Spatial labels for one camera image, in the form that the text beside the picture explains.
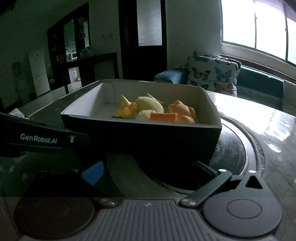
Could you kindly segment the window with green frame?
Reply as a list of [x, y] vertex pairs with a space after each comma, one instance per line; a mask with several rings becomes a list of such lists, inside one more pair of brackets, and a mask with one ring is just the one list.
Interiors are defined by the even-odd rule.
[[294, 1], [220, 1], [221, 42], [295, 66]]

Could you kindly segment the orange triceratops toy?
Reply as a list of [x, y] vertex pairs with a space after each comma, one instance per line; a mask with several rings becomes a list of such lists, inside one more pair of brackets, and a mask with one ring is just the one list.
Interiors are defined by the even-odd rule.
[[138, 109], [136, 102], [130, 102], [125, 96], [121, 95], [121, 106], [116, 108], [115, 116], [121, 118], [131, 118]]

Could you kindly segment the dark cardboard box white inside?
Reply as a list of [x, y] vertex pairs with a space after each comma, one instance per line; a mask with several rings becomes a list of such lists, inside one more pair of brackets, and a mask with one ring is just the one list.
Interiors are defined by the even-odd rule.
[[[121, 96], [129, 101], [151, 94], [165, 105], [179, 100], [192, 107], [197, 122], [164, 123], [115, 117]], [[215, 104], [201, 87], [135, 80], [105, 79], [61, 113], [63, 124], [98, 138], [110, 154], [135, 158], [154, 174], [173, 178], [211, 160], [222, 124]]]

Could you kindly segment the butterfly print cushion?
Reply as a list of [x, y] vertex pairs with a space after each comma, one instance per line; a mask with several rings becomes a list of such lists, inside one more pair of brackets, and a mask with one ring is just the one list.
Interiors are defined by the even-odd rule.
[[187, 85], [236, 97], [240, 69], [241, 63], [237, 60], [193, 53], [187, 62]]

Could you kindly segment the dark wooden cabinet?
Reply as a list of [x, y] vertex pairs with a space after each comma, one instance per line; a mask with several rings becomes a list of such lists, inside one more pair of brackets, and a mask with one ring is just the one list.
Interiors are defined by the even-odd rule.
[[47, 31], [53, 79], [67, 94], [71, 84], [119, 78], [118, 53], [102, 53], [92, 46], [89, 11], [86, 2]]

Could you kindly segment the orange rubber pig toy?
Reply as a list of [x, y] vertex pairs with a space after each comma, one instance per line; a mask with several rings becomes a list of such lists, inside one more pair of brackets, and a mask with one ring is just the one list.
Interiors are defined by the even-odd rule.
[[196, 113], [192, 107], [183, 104], [180, 100], [175, 100], [168, 106], [170, 113], [177, 113], [178, 123], [192, 123], [195, 124]]

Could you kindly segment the white refrigerator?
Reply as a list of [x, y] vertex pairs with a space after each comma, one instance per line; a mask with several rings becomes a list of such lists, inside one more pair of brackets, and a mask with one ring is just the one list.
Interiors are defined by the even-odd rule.
[[29, 54], [29, 64], [36, 95], [39, 97], [50, 91], [43, 49], [38, 49]]

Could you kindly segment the dark door with glass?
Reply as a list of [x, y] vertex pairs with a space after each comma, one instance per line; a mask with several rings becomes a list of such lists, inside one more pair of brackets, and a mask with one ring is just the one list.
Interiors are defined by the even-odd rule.
[[118, 1], [124, 79], [152, 81], [167, 69], [166, 2]]

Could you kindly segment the grey folded blanket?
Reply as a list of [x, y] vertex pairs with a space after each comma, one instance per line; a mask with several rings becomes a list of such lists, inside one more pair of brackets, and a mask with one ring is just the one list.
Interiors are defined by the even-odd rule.
[[295, 84], [283, 81], [282, 111], [295, 115]]

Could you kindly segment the teal sofa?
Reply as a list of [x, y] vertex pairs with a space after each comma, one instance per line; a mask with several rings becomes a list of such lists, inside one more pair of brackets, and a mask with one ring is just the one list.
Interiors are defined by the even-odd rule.
[[[186, 84], [188, 70], [169, 69], [154, 77], [155, 82]], [[237, 79], [237, 96], [282, 110], [283, 80], [251, 67], [242, 66]]]

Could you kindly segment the yellow plush duck toy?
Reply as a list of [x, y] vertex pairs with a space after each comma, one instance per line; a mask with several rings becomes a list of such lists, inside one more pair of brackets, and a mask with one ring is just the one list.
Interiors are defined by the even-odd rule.
[[164, 113], [162, 104], [151, 95], [139, 96], [135, 103], [138, 105], [136, 120], [149, 121], [151, 113]]

